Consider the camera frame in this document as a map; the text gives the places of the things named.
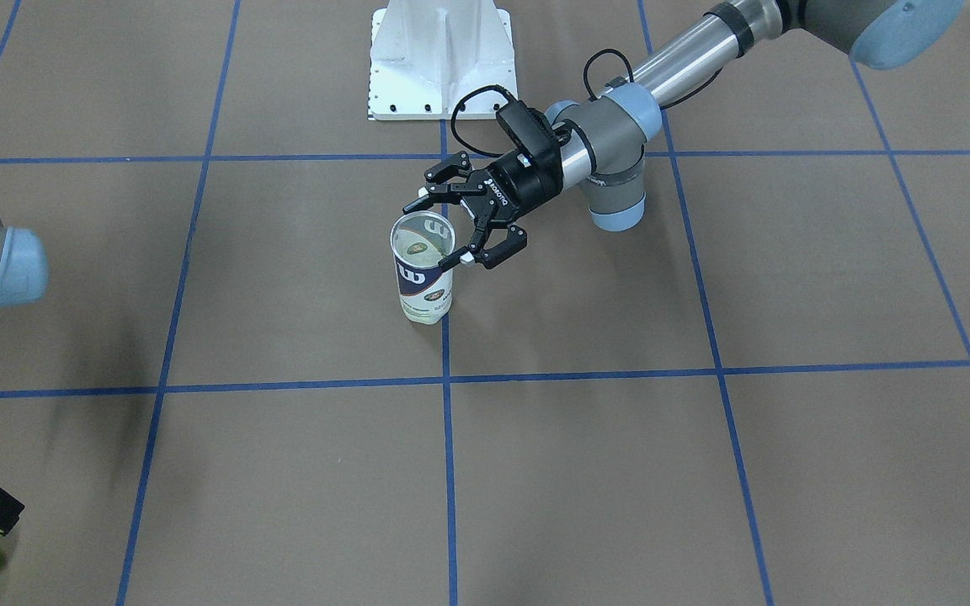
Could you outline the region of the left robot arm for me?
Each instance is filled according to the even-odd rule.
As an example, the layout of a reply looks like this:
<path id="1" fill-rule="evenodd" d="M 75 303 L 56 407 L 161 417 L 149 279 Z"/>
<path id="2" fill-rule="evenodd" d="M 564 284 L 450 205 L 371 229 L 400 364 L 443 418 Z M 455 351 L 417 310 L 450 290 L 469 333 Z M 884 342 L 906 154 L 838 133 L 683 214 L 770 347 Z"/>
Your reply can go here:
<path id="1" fill-rule="evenodd" d="M 855 64 L 890 70 L 924 53 L 955 22 L 962 1 L 722 1 L 642 64 L 588 99 L 531 108 L 492 83 L 466 100 L 499 93 L 501 130 L 513 149 L 473 167 L 477 148 L 444 158 L 424 173 L 426 184 L 402 215 L 456 205 L 473 230 L 465 245 L 444 252 L 443 271 L 458 263 L 495 268 L 527 245 L 519 219 L 580 187 L 590 218 L 604 231 L 624 231 L 644 215 L 644 149 L 664 127 L 667 109 L 713 84 L 760 42 L 799 29 L 843 51 Z"/>

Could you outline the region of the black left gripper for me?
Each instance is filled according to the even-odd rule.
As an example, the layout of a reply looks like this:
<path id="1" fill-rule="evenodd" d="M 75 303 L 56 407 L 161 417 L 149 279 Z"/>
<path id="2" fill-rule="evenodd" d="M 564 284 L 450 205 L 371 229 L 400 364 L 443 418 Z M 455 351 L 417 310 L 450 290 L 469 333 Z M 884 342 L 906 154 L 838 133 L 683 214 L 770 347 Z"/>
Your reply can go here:
<path id="1" fill-rule="evenodd" d="M 468 185 L 468 214 L 475 221 L 488 217 L 490 226 L 501 226 L 476 229 L 468 244 L 439 261 L 439 269 L 450 271 L 461 263 L 477 263 L 491 269 L 527 246 L 526 231 L 512 223 L 561 193 L 562 160 L 557 152 L 548 152 L 522 162 L 519 151 L 511 151 L 473 170 L 469 154 L 456 153 L 426 170 L 424 180 L 424 194 L 404 206 L 402 214 L 431 210 L 438 205 L 458 205 L 468 192 Z"/>

